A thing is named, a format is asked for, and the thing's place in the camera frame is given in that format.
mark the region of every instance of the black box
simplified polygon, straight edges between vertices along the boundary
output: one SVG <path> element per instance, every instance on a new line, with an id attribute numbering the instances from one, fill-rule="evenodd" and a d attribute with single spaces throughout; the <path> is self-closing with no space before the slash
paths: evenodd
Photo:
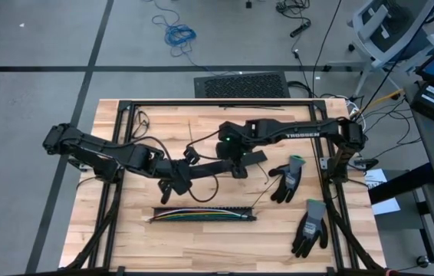
<path id="1" fill-rule="evenodd" d="M 423 85 L 410 106 L 414 111 L 434 120 L 434 87 L 429 83 Z"/>

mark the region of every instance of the colorful wires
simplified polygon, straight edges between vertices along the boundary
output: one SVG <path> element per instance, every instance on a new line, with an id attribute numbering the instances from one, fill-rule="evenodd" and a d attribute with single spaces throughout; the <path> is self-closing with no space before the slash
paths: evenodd
<path id="1" fill-rule="evenodd" d="M 239 214 L 224 209 L 175 209 L 166 212 L 161 212 L 152 218 L 147 219 L 148 222 L 154 221 L 222 221 L 222 220 L 248 220 L 250 215 Z"/>

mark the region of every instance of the robotic arm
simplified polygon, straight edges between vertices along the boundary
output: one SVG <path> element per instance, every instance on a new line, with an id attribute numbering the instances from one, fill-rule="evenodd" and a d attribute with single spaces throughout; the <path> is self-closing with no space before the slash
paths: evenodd
<path id="1" fill-rule="evenodd" d="M 61 123 L 50 129 L 43 142 L 43 147 L 50 155 L 68 154 L 81 163 L 91 166 L 96 177 L 104 182 L 115 183 L 120 180 L 121 169 L 148 178 L 160 179 L 158 186 L 163 193 L 161 203 L 166 204 L 171 190 L 182 195 L 192 187 L 192 179 L 213 176 L 228 172 L 232 163 L 218 161 L 199 166 L 199 156 L 192 147 L 188 147 L 185 159 L 173 160 L 168 153 L 137 143 L 141 140 L 158 139 L 145 136 L 123 145 L 86 134 L 68 123 Z M 262 151 L 246 156 L 242 160 L 244 166 L 266 160 Z"/>
<path id="2" fill-rule="evenodd" d="M 278 143 L 283 139 L 324 137 L 338 148 L 334 158 L 328 160 L 328 178 L 347 180 L 347 164 L 350 158 L 365 144 L 362 127 L 348 119 L 326 119 L 317 122 L 281 123 L 272 119 L 248 120 L 244 126 L 225 122 L 219 127 L 217 157 L 230 159 L 235 166 L 235 178 L 245 178 L 247 172 L 241 158 L 256 146 Z"/>

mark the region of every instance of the black glove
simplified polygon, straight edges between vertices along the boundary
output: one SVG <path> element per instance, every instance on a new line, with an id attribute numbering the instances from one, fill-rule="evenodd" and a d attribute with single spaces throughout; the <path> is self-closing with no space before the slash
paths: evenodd
<path id="1" fill-rule="evenodd" d="M 299 187 L 302 176 L 302 165 L 304 164 L 305 161 L 300 156 L 291 156 L 288 165 L 279 166 L 268 172 L 268 175 L 271 177 L 282 174 L 277 191 L 270 197 L 272 201 L 282 203 L 285 200 L 286 203 L 289 203 L 292 200 L 295 191 Z"/>
<path id="2" fill-rule="evenodd" d="M 295 257 L 306 258 L 311 252 L 312 246 L 321 238 L 319 246 L 327 247 L 327 228 L 323 220 L 326 205 L 313 199 L 307 200 L 307 212 L 301 220 L 292 243 L 292 253 Z"/>

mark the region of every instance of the yellow cable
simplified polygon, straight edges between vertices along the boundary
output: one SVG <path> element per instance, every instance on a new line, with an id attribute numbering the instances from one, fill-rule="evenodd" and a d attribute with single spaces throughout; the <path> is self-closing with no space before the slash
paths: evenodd
<path id="1" fill-rule="evenodd" d="M 402 89 L 402 88 L 401 88 L 401 89 L 398 89 L 398 90 L 392 92 L 391 94 L 389 94 L 389 95 L 387 95 L 387 96 L 381 97 L 381 98 L 379 98 L 379 99 L 373 101 L 373 102 L 372 102 L 368 107 L 374 107 L 374 106 L 376 106 L 377 104 L 382 103 L 382 102 L 384 102 L 385 100 L 390 99 L 391 97 L 394 97 L 394 96 L 396 96 L 396 95 L 401 94 L 402 92 L 404 92 L 404 89 Z M 356 115 L 357 113 L 362 113 L 365 109 L 366 109 L 366 107 L 363 107 L 363 108 L 359 109 L 356 113 L 353 113 L 351 116 L 354 116 L 354 115 Z"/>

